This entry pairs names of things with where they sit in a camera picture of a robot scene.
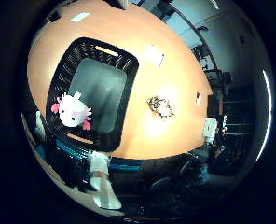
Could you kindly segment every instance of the black laundry basket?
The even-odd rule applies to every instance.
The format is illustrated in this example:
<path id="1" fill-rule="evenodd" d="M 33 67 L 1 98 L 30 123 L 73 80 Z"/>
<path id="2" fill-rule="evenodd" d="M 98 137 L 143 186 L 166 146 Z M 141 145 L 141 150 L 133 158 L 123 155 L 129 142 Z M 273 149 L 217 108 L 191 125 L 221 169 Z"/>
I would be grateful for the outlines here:
<path id="1" fill-rule="evenodd" d="M 107 53 L 97 47 L 108 49 L 115 53 Z M 114 117 L 115 120 L 113 121 L 113 125 L 111 125 L 112 128 L 108 129 L 107 132 L 104 132 L 104 128 L 101 130 L 93 128 L 95 126 L 94 122 L 98 123 L 98 119 L 100 119 L 100 116 L 97 117 L 97 114 L 95 113 L 95 111 L 93 111 L 93 106 L 91 121 L 92 128 L 89 131 L 83 130 L 81 126 L 76 126 L 75 128 L 66 127 L 62 124 L 59 113 L 54 114 L 53 112 L 51 112 L 52 105 L 57 103 L 57 97 L 61 96 L 64 92 L 69 92 L 69 94 L 75 92 L 75 90 L 70 90 L 71 83 L 73 83 L 73 78 L 75 77 L 77 68 L 80 66 L 81 62 L 87 59 L 90 59 L 90 62 L 92 62 L 95 67 L 103 66 L 106 72 L 110 73 L 110 68 L 112 68 L 112 72 L 115 73 L 115 77 L 118 76 L 117 71 L 120 72 L 121 76 L 122 74 L 125 74 L 126 76 L 123 90 L 121 90 L 120 99 L 116 100 L 116 104 L 118 104 L 118 106 L 116 116 Z M 138 60 L 123 49 L 119 49 L 108 43 L 104 43 L 100 40 L 88 37 L 80 37 L 79 39 L 75 40 L 69 46 L 67 51 L 63 54 L 62 59 L 51 81 L 48 92 L 48 100 L 46 105 L 46 122 L 53 134 L 64 141 L 86 149 L 113 151 L 118 148 L 120 144 L 127 104 L 131 93 L 131 87 L 135 79 L 138 67 Z M 102 87 L 96 86 L 100 94 L 102 94 Z M 81 95 L 80 100 L 82 97 L 90 98 L 89 96 Z M 91 103 L 95 105 L 95 107 L 98 107 L 98 110 L 101 111 L 100 107 L 97 106 L 97 100 L 97 98 L 94 98 L 92 99 Z M 68 137 L 67 134 L 69 133 L 80 138 L 87 139 L 89 140 L 89 143 L 77 141 L 74 138 Z"/>

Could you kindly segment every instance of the white plush toy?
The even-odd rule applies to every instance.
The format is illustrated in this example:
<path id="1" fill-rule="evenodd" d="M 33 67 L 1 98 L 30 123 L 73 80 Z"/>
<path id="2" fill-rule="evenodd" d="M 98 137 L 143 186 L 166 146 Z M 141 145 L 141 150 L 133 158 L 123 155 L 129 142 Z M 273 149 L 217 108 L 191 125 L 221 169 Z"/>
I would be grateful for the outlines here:
<path id="1" fill-rule="evenodd" d="M 79 98 L 81 93 L 76 92 L 74 96 L 67 95 L 66 92 L 62 94 L 62 99 L 57 97 L 57 104 L 55 103 L 51 111 L 53 113 L 60 113 L 60 118 L 64 126 L 75 127 L 83 124 L 83 130 L 90 129 L 91 107 L 87 107 Z"/>

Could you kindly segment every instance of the wooden table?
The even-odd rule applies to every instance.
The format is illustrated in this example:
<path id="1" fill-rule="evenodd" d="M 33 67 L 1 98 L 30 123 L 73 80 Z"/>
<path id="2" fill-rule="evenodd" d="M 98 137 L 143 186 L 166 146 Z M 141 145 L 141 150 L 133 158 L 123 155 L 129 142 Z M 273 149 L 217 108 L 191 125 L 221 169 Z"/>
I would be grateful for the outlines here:
<path id="1" fill-rule="evenodd" d="M 81 12 L 89 16 L 71 19 Z M 69 45 L 87 36 L 100 39 L 133 54 L 139 69 L 131 90 L 119 148 L 111 154 L 129 159 L 155 159 L 187 152 L 203 144 L 202 130 L 211 87 L 186 43 L 167 24 L 143 8 L 110 7 L 101 0 L 79 0 L 62 9 L 62 17 L 44 27 L 29 53 L 28 81 L 34 101 L 46 115 L 48 88 L 57 65 Z M 146 53 L 147 46 L 164 53 L 161 67 Z M 201 105 L 196 104 L 197 92 Z M 175 115 L 163 121 L 146 100 L 166 96 Z"/>

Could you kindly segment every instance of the small figurine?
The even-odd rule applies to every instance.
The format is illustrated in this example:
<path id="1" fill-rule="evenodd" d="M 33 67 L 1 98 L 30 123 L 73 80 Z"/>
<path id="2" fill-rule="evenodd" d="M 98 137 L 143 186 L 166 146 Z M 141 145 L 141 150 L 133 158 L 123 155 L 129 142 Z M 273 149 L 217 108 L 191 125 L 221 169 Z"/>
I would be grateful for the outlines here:
<path id="1" fill-rule="evenodd" d="M 157 112 L 162 119 L 174 115 L 173 106 L 170 104 L 169 100 L 154 96 L 147 100 L 147 102 L 150 108 Z"/>
<path id="2" fill-rule="evenodd" d="M 66 92 L 62 94 L 62 99 L 57 97 L 57 104 L 55 103 L 51 111 L 55 114 L 60 113 L 60 118 L 64 126 L 75 127 L 83 123 L 83 130 L 90 129 L 91 107 L 87 107 L 79 98 L 81 93 L 76 92 L 74 96 L 67 95 Z"/>

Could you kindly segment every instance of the desk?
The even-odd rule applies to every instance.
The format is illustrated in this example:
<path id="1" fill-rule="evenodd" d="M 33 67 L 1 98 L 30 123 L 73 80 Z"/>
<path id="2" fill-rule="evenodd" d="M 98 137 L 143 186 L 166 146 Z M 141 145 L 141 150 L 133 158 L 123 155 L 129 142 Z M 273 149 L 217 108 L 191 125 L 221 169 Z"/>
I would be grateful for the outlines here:
<path id="1" fill-rule="evenodd" d="M 89 16 L 71 19 L 81 12 Z M 42 29 L 34 40 L 27 65 L 34 101 L 46 115 L 48 89 L 57 65 L 69 45 L 87 36 L 108 42 L 133 54 L 139 68 L 131 90 L 120 146 L 112 156 L 127 159 L 164 158 L 203 144 L 202 131 L 211 87 L 186 43 L 167 24 L 143 8 L 110 7 L 101 0 L 79 0 L 62 9 L 62 17 Z M 147 56 L 149 45 L 164 53 L 161 67 Z M 201 105 L 196 104 L 197 92 Z M 175 107 L 174 117 L 163 121 L 146 100 L 166 95 Z"/>

